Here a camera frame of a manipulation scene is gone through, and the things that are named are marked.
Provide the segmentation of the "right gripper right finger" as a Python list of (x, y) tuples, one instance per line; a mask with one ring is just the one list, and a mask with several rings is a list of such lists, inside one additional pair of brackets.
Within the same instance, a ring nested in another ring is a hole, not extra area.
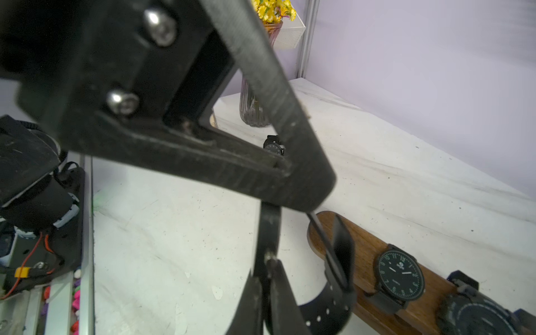
[(269, 275), (269, 321), (270, 334), (310, 334), (302, 317), (283, 263), (280, 260), (267, 262)]

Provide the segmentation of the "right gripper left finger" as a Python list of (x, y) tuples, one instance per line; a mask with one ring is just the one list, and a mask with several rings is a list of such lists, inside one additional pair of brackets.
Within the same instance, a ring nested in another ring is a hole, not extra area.
[(263, 291), (258, 277), (248, 275), (227, 335), (263, 334)]

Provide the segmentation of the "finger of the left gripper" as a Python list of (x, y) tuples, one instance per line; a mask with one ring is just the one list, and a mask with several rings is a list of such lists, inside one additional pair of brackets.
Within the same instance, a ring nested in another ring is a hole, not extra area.
[[(241, 71), (279, 156), (212, 128)], [(1, 76), (64, 147), (311, 212), (336, 174), (250, 1), (3, 1)]]

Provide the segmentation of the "black watch dark dial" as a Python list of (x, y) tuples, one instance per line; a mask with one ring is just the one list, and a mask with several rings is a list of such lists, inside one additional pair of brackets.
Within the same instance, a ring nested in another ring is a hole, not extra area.
[[(310, 334), (338, 334), (346, 326), (357, 299), (353, 284), (355, 243), (340, 216), (334, 219), (331, 237), (327, 236), (315, 214), (309, 214), (308, 217), (325, 247), (326, 283), (313, 300), (297, 305)], [(258, 277), (262, 283), (263, 332), (269, 332), (270, 282), (267, 262), (272, 259), (280, 260), (277, 255), (280, 235), (281, 208), (266, 202), (261, 203), (257, 241), (249, 274)]]

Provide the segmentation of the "black watch white markings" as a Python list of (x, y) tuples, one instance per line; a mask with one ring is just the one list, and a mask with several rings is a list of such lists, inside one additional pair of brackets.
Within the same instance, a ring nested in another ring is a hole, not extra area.
[(425, 293), (425, 278), (415, 259), (393, 244), (374, 260), (375, 292), (364, 297), (385, 314), (407, 309)]

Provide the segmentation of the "wooden watch stand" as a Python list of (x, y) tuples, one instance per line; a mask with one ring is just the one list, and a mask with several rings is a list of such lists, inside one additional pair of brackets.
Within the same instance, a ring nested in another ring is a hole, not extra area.
[(390, 243), (342, 215), (322, 211), (317, 217), (328, 237), (332, 236), (336, 216), (341, 217), (355, 243), (355, 314), (380, 334), (441, 334), (436, 313), (445, 297), (456, 293), (448, 276), (457, 270), (476, 280), (479, 291), (502, 307), (514, 312), (520, 309), (516, 303), (527, 302), (531, 307), (525, 311), (535, 316), (534, 261), (447, 236), (422, 240), (411, 247), (404, 247), (400, 241), (393, 244), (417, 260), (425, 278), (425, 293), (405, 310), (394, 315), (383, 313), (364, 294), (375, 292), (374, 260)]

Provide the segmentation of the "thin black silver-face watch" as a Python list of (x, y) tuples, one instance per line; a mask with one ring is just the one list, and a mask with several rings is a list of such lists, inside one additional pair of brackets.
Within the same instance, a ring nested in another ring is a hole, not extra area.
[(286, 152), (286, 148), (278, 135), (268, 135), (262, 147), (280, 156), (284, 156)]

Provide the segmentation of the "black rugged strap watch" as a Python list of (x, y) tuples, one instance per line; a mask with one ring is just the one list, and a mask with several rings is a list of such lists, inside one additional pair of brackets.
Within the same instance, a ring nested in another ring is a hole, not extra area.
[(456, 293), (441, 302), (436, 324), (441, 334), (517, 335), (535, 333), (535, 316), (522, 308), (512, 312), (479, 291), (479, 283), (457, 270), (448, 276)]

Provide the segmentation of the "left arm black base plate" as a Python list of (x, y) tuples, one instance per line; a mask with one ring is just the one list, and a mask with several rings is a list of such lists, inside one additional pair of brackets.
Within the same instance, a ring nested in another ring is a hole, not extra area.
[(81, 167), (48, 175), (1, 208), (3, 300), (80, 266), (85, 177)]

